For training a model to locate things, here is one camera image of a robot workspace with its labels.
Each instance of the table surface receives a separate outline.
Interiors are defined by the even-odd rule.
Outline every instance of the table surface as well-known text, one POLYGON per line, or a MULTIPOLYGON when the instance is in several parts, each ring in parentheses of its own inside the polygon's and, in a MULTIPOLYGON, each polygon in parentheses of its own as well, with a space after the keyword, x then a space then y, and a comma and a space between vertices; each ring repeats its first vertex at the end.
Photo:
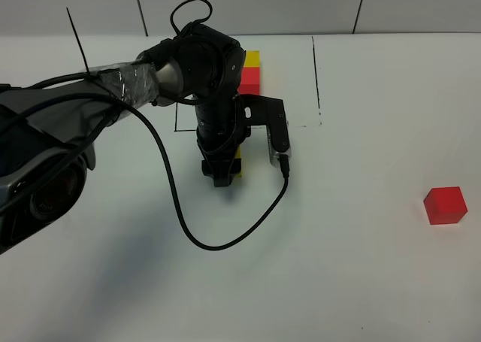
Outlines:
MULTIPOLYGON (((90 65, 160 39, 82 38, 90 65)), ((223 252, 191 244, 154 140, 126 118, 96 141, 71 211, 0 256, 0 340, 479 340, 481 35, 238 39, 261 50, 262 94, 289 119, 289 188, 265 224, 223 252), (458 225, 429 225, 436 186, 461 187, 458 225)), ((74 37, 0 38, 0 51, 2 83, 82 68, 74 37)), ((141 111, 201 241, 237 237, 277 196, 264 129, 242 145, 243 177, 214 189, 175 106, 141 111)))

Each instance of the black wire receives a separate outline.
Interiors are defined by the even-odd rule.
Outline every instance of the black wire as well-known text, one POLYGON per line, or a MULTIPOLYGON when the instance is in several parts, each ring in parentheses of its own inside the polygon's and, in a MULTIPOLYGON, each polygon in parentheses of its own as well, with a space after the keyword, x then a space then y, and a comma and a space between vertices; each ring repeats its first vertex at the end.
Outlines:
MULTIPOLYGON (((40 104, 35 105, 34 107, 31 107, 31 108, 23 111, 22 113, 18 114, 16 117, 12 118, 9 122, 7 122, 4 125, 3 128, 0 128, 0 135, 5 133, 15 123, 19 123, 20 121, 24 120, 26 117, 32 115, 33 113, 37 113, 38 111, 43 110, 47 107, 51 107, 55 104, 60 104, 60 103, 66 102, 66 101, 74 100, 74 99, 86 99, 86 98, 87 99, 91 98, 91 99, 96 100, 96 101, 104 101, 104 102, 109 103, 109 104, 118 105, 118 106, 122 107, 123 109, 125 109, 125 110, 131 112, 132 114, 134 114, 149 129, 150 134, 152 134, 154 140, 157 143, 157 147, 159 148, 160 154, 162 155, 162 159, 164 161, 165 172, 167 173, 168 183, 169 183, 169 186, 171 188, 172 199, 174 200, 175 211, 177 213, 177 217, 179 219, 180 226, 182 227, 182 230, 185 233, 185 235, 187 236, 187 238, 191 242, 193 242, 197 247, 202 248, 203 250, 225 250, 225 249, 227 249, 229 247, 232 247, 235 244, 241 242, 243 239, 248 237, 252 232, 254 232, 262 224, 262 222, 264 222, 264 220, 268 217, 268 215, 272 212, 272 210, 277 206, 280 199, 286 193, 287 186, 288 186, 288 183, 289 183, 289 175, 283 171, 283 176, 284 176, 283 188, 281 189, 279 195, 274 200, 274 202, 271 204, 271 206, 261 216, 261 218, 249 230, 247 230, 247 232, 242 234, 240 237, 234 239, 233 241, 231 241, 227 244, 223 244, 221 246, 209 246, 207 244, 203 244, 197 238, 194 237, 194 235, 190 232, 189 227, 187 227, 185 219, 183 218, 182 209, 180 207, 179 196, 177 194, 177 188, 175 186, 174 174, 172 172, 171 163, 168 160, 167 151, 165 150, 164 144, 162 143, 162 139, 159 137, 159 134, 157 133, 157 131, 153 127, 153 125, 150 123, 150 121, 140 111, 138 111, 137 109, 135 109, 131 105, 126 104, 123 101, 120 101, 120 100, 118 100, 116 98, 113 98, 111 96, 103 95, 103 94, 76 93, 76 94, 63 95, 63 96, 59 96, 58 98, 53 98, 53 99, 44 101, 40 104)), ((77 155, 77 154, 80 155, 82 153, 82 152, 79 152, 80 149, 82 147, 84 147, 85 145, 87 145, 88 142, 91 142, 92 139, 95 140, 95 138, 98 135, 98 134, 96 135, 95 133, 97 133, 97 132, 100 133, 101 130, 103 130, 103 128, 111 121, 111 120, 107 120, 107 119, 108 118, 105 117, 95 127, 95 129, 91 133, 91 135, 89 135, 89 137, 87 137, 87 139, 81 145, 79 145, 79 147, 75 148, 66 157, 64 157, 64 159, 62 159, 57 165, 59 165, 60 163, 62 163, 62 165, 63 165, 65 163, 65 166, 66 166, 66 165, 68 165, 67 162, 66 162, 67 158, 73 158, 73 155, 77 155)), ((50 173, 58 174, 59 172, 60 172, 59 169, 53 169, 52 168, 51 171, 47 172, 46 175, 47 175, 47 177, 50 177, 50 173)), ((4 204, 0 207, 0 215, 2 215, 3 213, 6 213, 7 209, 12 207, 12 204, 16 204, 16 203, 21 202, 21 200, 18 199, 18 196, 16 196, 15 199, 12 199, 11 201, 9 201, 7 204, 4 204)))
POLYGON ((89 65, 87 64, 87 58, 85 57, 85 53, 83 52, 82 44, 80 43, 80 39, 77 34, 77 30, 75 29, 74 21, 72 20, 72 16, 70 15, 70 10, 67 8, 68 19, 70 20, 70 25, 72 30, 74 31, 75 38, 77 39, 77 45, 80 49, 80 53, 82 54, 83 64, 85 65, 85 70, 87 74, 90 74, 89 65))
POLYGON ((80 80, 80 79, 86 79, 88 77, 89 77, 89 74, 87 74, 87 73, 76 73, 76 74, 62 75, 60 77, 53 77, 51 79, 41 81, 40 83, 36 83, 32 86, 29 86, 26 89, 43 89, 43 88, 47 88, 48 86, 52 86, 52 85, 55 85, 55 84, 66 83, 68 81, 76 81, 76 80, 80 80))
POLYGON ((174 31, 177 35, 180 34, 180 30, 179 30, 179 28, 177 28, 177 25, 175 25, 175 22, 174 22, 175 12, 177 10, 179 10, 182 6, 184 6, 185 4, 188 4, 190 2, 204 2, 209 7, 209 15, 207 15, 207 17, 205 17, 203 19, 197 19, 197 20, 193 21, 192 24, 191 24, 191 27, 197 26, 198 24, 201 24, 203 22, 208 21, 210 16, 212 15, 212 11, 213 11, 212 4, 208 0, 185 0, 183 3, 181 3, 179 6, 177 6, 174 9, 174 11, 172 11, 172 14, 171 14, 171 25, 172 25, 172 28, 174 29, 174 31))

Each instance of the yellow plastic block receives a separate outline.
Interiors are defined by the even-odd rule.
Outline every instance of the yellow plastic block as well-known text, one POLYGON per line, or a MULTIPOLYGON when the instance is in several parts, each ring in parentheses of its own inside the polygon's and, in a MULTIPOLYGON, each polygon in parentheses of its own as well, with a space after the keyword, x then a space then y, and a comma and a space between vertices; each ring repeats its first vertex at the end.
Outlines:
POLYGON ((261 52, 258 50, 246 51, 245 68, 260 68, 261 67, 261 52))
MULTIPOLYGON (((235 159, 240 159, 241 158, 241 147, 238 147, 237 152, 235 152, 235 159)), ((240 173, 235 176, 236 178, 242 178, 242 169, 240 170, 240 173)))

